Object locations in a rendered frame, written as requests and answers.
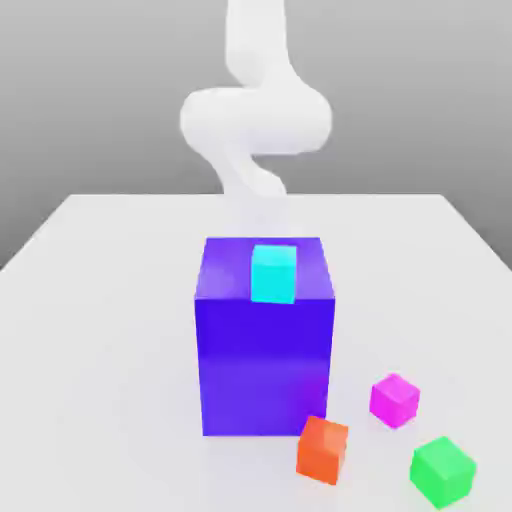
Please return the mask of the small cyan cube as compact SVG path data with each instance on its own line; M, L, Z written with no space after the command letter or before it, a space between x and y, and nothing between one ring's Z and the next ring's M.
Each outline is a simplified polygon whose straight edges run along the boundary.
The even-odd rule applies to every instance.
M252 302L293 304L296 298L297 248L257 244L251 256Z

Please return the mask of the small magenta cube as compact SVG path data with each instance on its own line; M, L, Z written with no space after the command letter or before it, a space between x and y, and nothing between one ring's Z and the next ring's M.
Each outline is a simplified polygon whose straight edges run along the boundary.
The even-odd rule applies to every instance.
M369 411L392 429L405 425L417 413L420 389L391 373L372 386Z

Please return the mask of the small orange cube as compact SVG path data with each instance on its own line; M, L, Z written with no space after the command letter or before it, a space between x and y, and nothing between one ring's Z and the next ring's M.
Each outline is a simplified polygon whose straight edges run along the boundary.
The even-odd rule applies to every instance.
M310 416L298 441L296 472L335 485L345 459L349 428Z

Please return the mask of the small green cube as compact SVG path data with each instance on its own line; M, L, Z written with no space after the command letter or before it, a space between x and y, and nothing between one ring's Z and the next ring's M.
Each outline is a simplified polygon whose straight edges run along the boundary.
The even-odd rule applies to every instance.
M442 436L414 450L409 478L440 510L470 493L476 470L476 462L448 437Z

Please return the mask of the large purple box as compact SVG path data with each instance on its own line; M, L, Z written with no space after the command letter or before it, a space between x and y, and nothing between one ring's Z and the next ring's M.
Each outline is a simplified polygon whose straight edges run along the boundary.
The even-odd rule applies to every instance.
M251 299L256 245L297 250L292 304ZM206 436L297 436L326 414L335 294L319 238L207 238L195 292Z

